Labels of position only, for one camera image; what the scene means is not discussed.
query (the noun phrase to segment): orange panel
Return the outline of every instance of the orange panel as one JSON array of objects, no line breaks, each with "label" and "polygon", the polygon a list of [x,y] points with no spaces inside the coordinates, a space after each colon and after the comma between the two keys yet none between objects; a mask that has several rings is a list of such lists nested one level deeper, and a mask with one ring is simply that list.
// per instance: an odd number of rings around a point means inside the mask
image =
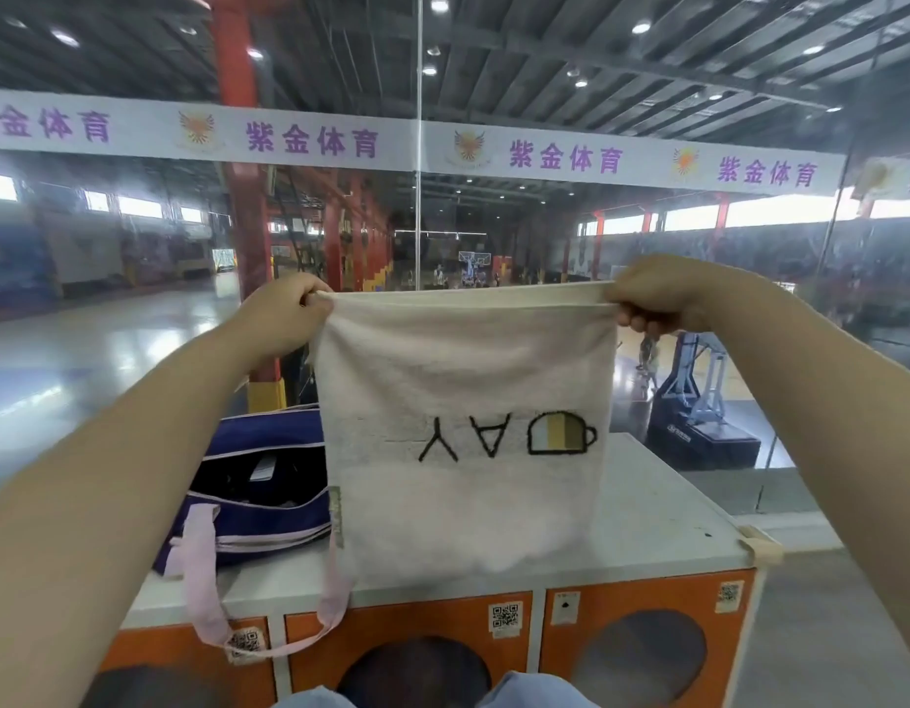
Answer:
[{"label": "orange panel", "polygon": [[[508,671],[527,670],[531,593],[453,598],[446,601],[392,604],[351,609],[343,623],[318,644],[292,655],[294,691],[318,685],[335,689],[346,669],[368,650],[392,641],[442,636],[468,646],[488,665],[494,684]],[[488,606],[524,603],[524,620],[516,638],[494,638],[488,631]],[[314,614],[285,617],[288,641],[319,631]]]},{"label": "orange panel", "polygon": [[[255,626],[268,636],[265,619],[232,621],[241,629]],[[232,666],[225,651],[207,646],[188,624],[125,629],[117,634],[101,670],[125,666],[174,666],[226,687],[236,708],[268,708],[277,700],[272,662]]]},{"label": "orange panel", "polygon": [[[723,701],[731,677],[755,575],[755,569],[746,569],[548,591],[540,670],[568,680],[583,649],[603,628],[637,611],[670,609],[697,621],[707,640],[707,660],[701,672],[671,705],[675,708],[716,708]],[[735,581],[745,581],[740,608],[733,613],[717,613],[721,584]],[[576,624],[550,625],[557,591],[580,592]]]}]

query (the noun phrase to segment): forearm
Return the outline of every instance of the forearm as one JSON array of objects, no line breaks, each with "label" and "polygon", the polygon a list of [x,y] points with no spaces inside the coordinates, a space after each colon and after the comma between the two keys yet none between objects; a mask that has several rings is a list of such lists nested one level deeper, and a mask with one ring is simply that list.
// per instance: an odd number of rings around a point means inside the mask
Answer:
[{"label": "forearm", "polygon": [[761,278],[726,281],[711,326],[910,646],[910,372]]},{"label": "forearm", "polygon": [[179,349],[0,488],[0,705],[80,701],[249,369],[226,332]]}]

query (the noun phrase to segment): white table top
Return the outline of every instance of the white table top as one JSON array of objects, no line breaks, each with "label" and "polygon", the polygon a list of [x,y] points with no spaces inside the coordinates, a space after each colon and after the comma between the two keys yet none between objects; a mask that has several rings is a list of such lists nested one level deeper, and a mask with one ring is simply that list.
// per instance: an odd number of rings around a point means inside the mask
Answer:
[{"label": "white table top", "polygon": [[[733,521],[627,434],[607,448],[592,531],[578,544],[500,574],[430,586],[357,583],[352,606],[492,595],[593,583],[728,571],[753,566]],[[231,617],[316,610],[326,542],[219,575]],[[181,583],[151,573],[124,628],[183,623]]]}]

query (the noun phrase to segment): white towel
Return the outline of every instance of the white towel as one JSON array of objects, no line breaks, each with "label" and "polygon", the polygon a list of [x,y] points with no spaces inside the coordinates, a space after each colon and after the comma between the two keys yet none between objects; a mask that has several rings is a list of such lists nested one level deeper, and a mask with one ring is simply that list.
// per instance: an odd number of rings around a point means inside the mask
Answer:
[{"label": "white towel", "polygon": [[602,287],[331,296],[314,363],[349,576],[499,571],[588,530],[616,345]]}]

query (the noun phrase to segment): orange locker door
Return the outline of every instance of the orange locker door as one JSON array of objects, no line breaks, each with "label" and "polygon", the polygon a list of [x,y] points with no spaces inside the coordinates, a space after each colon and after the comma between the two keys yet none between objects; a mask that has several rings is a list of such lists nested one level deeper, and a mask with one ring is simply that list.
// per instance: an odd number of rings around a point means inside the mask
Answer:
[{"label": "orange locker door", "polygon": [[[268,636],[265,619],[232,621],[235,629],[254,626]],[[269,708],[276,701],[272,662],[232,666],[225,651],[203,644],[188,624],[125,629],[117,634],[101,670],[125,666],[170,666],[220,686],[235,708]]]},{"label": "orange locker door", "polygon": [[547,592],[540,670],[603,705],[719,708],[755,570]]},{"label": "orange locker door", "polygon": [[[346,670],[370,649],[420,636],[466,645],[483,659],[494,685],[508,671],[527,668],[531,596],[527,592],[351,609],[321,642],[291,656],[292,686],[296,692],[318,685],[335,689]],[[504,616],[509,621],[502,621]],[[314,614],[285,617],[285,625],[288,641],[312,636],[320,628]]]}]

